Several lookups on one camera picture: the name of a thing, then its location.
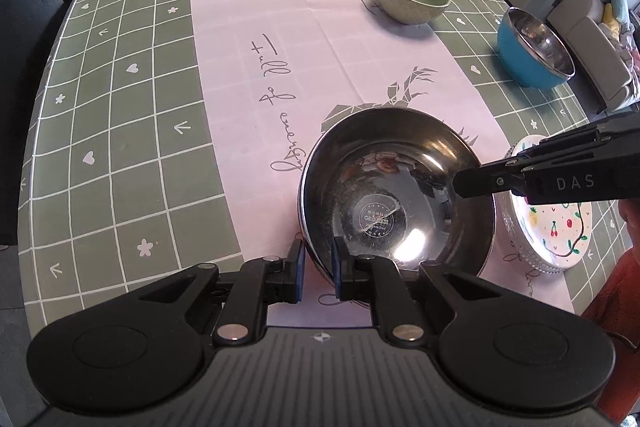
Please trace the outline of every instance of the yellow cushion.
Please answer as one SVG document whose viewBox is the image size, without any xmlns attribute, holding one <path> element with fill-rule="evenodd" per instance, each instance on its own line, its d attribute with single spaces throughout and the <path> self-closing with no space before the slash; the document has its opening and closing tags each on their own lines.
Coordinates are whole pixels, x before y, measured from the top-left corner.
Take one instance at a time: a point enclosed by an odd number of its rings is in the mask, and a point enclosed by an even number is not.
<svg viewBox="0 0 640 427">
<path fill-rule="evenodd" d="M 611 34 L 616 38 L 616 40 L 620 40 L 620 23 L 613 16 L 613 6 L 611 3 L 607 3 L 604 7 L 604 16 L 602 17 L 602 22 L 604 22 L 609 29 L 611 30 Z"/>
</svg>

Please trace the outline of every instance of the green checkered tablecloth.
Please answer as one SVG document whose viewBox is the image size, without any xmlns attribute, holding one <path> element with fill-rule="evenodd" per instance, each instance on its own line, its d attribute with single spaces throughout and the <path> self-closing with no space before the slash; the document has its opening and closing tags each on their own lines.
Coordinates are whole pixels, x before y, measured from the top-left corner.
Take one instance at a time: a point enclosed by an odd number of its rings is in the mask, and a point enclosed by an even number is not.
<svg viewBox="0 0 640 427">
<path fill-rule="evenodd" d="M 453 0 L 432 25 L 513 144 L 586 123 L 567 86 L 522 89 L 495 53 L 502 0 Z M 18 240 L 32 335 L 45 324 L 203 261 L 242 263 L 211 143 L 190 0 L 75 0 L 36 99 Z M 628 246 L 594 205 L 583 311 Z"/>
</svg>

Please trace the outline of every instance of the ridged gray surface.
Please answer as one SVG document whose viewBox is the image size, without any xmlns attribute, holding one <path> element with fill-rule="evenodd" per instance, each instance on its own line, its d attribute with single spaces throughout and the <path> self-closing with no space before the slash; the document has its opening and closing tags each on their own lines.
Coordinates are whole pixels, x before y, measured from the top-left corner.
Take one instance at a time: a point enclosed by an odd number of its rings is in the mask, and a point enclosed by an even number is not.
<svg viewBox="0 0 640 427">
<path fill-rule="evenodd" d="M 269 328 L 253 346 L 222 349 L 183 395 L 129 417 L 50 410 L 37 427 L 528 427 L 609 426 L 594 410 L 556 419 L 511 418 L 460 396 L 415 349 L 376 330 Z"/>
</svg>

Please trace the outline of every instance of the person's hand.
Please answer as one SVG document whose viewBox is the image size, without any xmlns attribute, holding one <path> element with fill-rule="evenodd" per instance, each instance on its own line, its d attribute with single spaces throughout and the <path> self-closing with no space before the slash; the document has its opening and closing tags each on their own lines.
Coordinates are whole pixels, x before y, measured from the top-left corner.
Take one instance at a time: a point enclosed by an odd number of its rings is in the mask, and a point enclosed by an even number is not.
<svg viewBox="0 0 640 427">
<path fill-rule="evenodd" d="M 620 200 L 618 211 L 626 221 L 626 230 L 633 244 L 632 253 L 640 264 L 640 200 Z"/>
</svg>

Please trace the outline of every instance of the fruit patterned plate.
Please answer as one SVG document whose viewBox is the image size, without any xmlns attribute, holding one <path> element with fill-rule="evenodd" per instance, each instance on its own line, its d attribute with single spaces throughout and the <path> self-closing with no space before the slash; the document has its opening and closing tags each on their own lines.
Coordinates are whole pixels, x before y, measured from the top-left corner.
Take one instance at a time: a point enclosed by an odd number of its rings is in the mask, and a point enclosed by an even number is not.
<svg viewBox="0 0 640 427">
<path fill-rule="evenodd" d="M 531 135 L 512 156 L 546 138 Z M 511 247 L 534 268 L 557 273 L 579 263 L 591 240 L 591 203 L 529 204 L 511 192 L 498 195 L 498 206 L 511 236 Z"/>
</svg>

